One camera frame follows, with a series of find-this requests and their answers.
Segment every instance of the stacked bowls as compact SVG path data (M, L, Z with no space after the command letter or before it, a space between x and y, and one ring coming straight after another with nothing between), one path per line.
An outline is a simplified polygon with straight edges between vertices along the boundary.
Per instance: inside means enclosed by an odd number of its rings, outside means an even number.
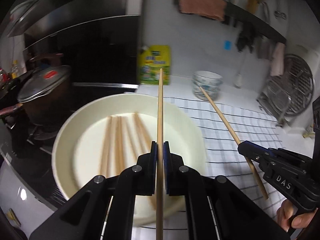
M214 100L220 91L222 76L210 71L196 71L193 73L192 83L192 92L197 98L207 101L207 98L199 88L202 87L209 97Z

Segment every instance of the red sticker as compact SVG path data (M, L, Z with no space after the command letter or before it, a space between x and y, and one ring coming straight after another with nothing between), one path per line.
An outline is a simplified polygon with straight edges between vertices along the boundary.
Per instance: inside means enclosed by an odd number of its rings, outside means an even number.
M51 71L47 72L43 77L44 77L45 79L48 79L48 78L52 78L52 77L55 76L56 74L58 74L57 71L51 70Z

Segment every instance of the pot lid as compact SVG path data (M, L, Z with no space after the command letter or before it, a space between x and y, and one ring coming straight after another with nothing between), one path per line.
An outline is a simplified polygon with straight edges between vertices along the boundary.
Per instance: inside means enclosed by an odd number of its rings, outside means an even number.
M26 103L49 94L70 76L70 66L63 65L41 70L25 83L18 94L18 102Z

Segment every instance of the blue sticker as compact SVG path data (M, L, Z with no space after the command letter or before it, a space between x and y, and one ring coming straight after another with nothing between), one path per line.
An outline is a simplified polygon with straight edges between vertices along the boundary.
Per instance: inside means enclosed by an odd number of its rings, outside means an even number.
M224 42L224 49L231 50L231 41Z

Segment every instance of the human hand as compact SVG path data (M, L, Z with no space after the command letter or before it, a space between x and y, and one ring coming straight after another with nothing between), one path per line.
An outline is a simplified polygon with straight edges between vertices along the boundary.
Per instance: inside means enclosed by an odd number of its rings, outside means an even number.
M295 217L292 220L291 227L292 228L306 228L310 221L313 219L317 209L311 213L301 214ZM292 203L286 199L282 202L281 207L277 210L277 223L282 227L286 232L290 228L289 218L293 215L293 205Z

